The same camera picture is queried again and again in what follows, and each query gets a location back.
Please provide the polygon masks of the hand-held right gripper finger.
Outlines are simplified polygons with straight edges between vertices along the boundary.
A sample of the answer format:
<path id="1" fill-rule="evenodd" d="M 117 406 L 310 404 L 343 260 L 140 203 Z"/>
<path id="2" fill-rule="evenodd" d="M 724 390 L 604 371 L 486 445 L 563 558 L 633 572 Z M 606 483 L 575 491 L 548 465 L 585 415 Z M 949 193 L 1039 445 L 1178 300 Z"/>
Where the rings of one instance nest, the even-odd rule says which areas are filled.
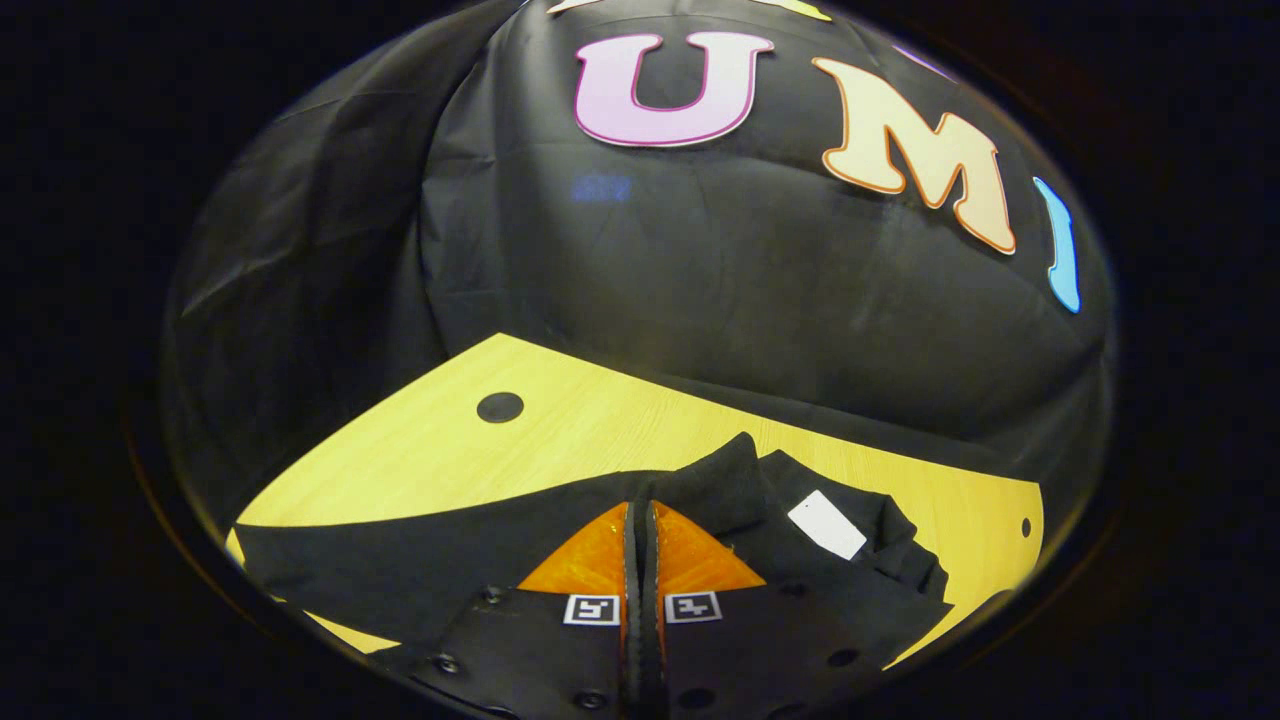
<path id="1" fill-rule="evenodd" d="M 481 720 L 627 720 L 644 688 L 635 515 L 616 503 L 517 584 L 476 592 L 408 678 Z"/>
<path id="2" fill-rule="evenodd" d="M 768 582 L 667 503 L 646 511 L 646 680 L 660 720 L 813 720 L 884 660 L 810 582 Z"/>

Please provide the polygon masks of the black button shirt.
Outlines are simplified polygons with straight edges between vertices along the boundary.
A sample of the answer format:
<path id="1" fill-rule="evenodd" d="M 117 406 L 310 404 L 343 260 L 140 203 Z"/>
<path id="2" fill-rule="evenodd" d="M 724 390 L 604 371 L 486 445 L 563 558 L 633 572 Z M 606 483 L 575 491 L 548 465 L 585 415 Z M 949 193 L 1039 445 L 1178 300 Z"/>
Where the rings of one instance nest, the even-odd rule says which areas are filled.
<path id="1" fill-rule="evenodd" d="M 655 518 L 655 542 L 646 520 Z M 887 665 L 950 612 L 948 575 L 887 495 L 831 480 L 735 436 L 673 471 L 621 471 L 485 503 L 329 527 L 241 524 L 269 594 L 406 657 L 481 588 L 637 601 L 658 547 L 660 591 L 795 583 L 817 592 L 868 659 Z"/>

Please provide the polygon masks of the black backdrop cloth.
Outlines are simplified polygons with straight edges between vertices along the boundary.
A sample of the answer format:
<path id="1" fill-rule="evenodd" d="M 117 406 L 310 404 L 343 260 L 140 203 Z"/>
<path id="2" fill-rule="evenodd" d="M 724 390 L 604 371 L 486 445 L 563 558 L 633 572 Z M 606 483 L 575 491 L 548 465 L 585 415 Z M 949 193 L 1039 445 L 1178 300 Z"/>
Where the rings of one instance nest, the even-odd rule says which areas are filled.
<path id="1" fill-rule="evenodd" d="M 486 0 L 339 69 L 198 214 L 163 418 L 225 525 L 502 333 L 842 439 L 1102 477 L 1116 293 L 1021 119 L 847 15 Z"/>

